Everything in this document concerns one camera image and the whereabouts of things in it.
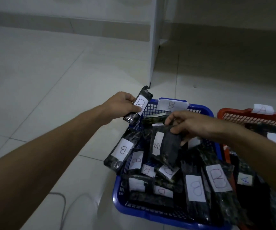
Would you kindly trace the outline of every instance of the white tile floor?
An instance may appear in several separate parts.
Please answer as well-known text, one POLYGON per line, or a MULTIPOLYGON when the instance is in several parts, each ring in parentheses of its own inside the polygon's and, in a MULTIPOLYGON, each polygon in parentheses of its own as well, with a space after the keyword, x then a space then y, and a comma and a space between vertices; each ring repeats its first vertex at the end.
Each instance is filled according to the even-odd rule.
MULTIPOLYGON (((0 157, 117 91, 136 96, 147 54, 146 42, 0 27, 0 157)), ((254 103, 276 110, 276 60, 253 55, 163 41, 150 91, 205 105, 215 115, 254 103)), ((113 205, 115 175, 102 161, 126 127, 122 119, 102 127, 22 229, 59 229, 62 218, 63 229, 163 229, 113 205)))

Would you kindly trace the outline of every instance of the hand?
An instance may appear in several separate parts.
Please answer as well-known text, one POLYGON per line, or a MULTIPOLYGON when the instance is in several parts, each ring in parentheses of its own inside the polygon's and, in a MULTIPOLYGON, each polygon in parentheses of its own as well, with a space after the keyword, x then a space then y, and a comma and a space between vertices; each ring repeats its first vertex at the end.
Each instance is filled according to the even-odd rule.
POLYGON ((104 112, 104 124, 108 124, 113 119, 127 115, 130 112, 140 112, 141 107, 134 106, 136 98, 130 93, 118 92, 104 102, 101 107, 104 112))
POLYGON ((171 133, 185 133, 186 136, 183 141, 188 141, 191 138, 199 136, 215 142, 224 143, 231 129, 239 127, 238 124, 191 111, 173 112, 166 119, 165 125, 170 124, 173 120, 175 127, 171 128, 171 133))

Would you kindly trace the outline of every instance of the forearm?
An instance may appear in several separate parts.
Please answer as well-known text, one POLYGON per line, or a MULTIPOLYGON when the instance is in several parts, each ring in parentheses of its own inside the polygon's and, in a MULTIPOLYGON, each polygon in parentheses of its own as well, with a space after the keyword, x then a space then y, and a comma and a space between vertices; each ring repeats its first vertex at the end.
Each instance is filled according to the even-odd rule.
POLYGON ((101 111, 84 112, 0 158, 0 228, 25 223, 102 126, 101 111))
POLYGON ((243 158, 276 191, 276 143, 242 126, 234 126, 226 144, 243 158))

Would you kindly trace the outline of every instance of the blue plastic basket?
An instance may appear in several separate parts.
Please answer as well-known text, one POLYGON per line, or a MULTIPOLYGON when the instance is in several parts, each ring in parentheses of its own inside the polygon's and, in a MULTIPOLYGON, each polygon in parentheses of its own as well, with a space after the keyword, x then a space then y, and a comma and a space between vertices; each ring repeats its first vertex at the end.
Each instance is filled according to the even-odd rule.
MULTIPOLYGON (((158 100, 152 99, 148 103, 148 106, 145 108, 145 110, 143 112, 143 116, 149 116, 149 115, 165 112, 163 110, 157 110, 157 104, 158 104, 158 100)), ((188 111, 201 113, 203 115, 208 115, 211 117, 214 116, 212 111, 209 108, 202 106, 202 105, 190 104, 188 107, 188 111)), ((140 122, 141 122, 141 119, 134 127, 136 130, 141 128, 140 122)), ((215 152, 217 153, 218 158, 220 160, 222 160, 221 153, 220 153, 220 146, 218 143, 214 143, 214 142, 211 142, 208 140, 205 140, 204 143, 211 145, 214 148, 215 152)), ((129 163, 130 163, 130 159, 127 160, 127 163, 126 163, 122 173, 127 172, 129 163)), ((137 217, 141 217, 141 218, 144 218, 144 219, 147 219, 150 221, 155 221, 155 222, 159 222, 162 224, 169 224, 169 225, 173 225, 176 227, 187 228, 187 229, 213 229, 213 230, 215 230, 215 229, 230 230, 231 229, 231 225, 226 225, 226 226, 222 226, 222 227, 214 227, 214 226, 209 226, 209 225, 204 225, 204 224, 199 224, 199 223, 192 223, 189 221, 189 218, 187 216, 188 214, 183 211, 173 211, 173 212, 169 213, 169 212, 163 212, 160 210, 149 209, 142 205, 132 204, 126 199, 125 192, 126 192, 125 184, 124 184, 123 180, 121 179, 121 177, 117 176, 115 185, 113 188, 113 203, 114 203, 115 207, 117 208, 117 210, 123 214, 137 216, 137 217)))

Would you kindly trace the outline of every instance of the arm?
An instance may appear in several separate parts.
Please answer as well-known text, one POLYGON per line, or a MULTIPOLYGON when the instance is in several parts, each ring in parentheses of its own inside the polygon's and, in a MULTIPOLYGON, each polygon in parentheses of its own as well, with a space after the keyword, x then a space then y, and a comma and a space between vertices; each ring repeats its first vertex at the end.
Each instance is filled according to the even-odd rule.
POLYGON ((20 229, 102 125, 141 110, 134 100, 131 94, 118 92, 0 158, 0 229, 20 229))
POLYGON ((230 146, 276 191, 276 143, 243 126, 190 111, 173 112, 165 124, 175 119, 171 132, 185 132, 186 139, 203 137, 230 146))

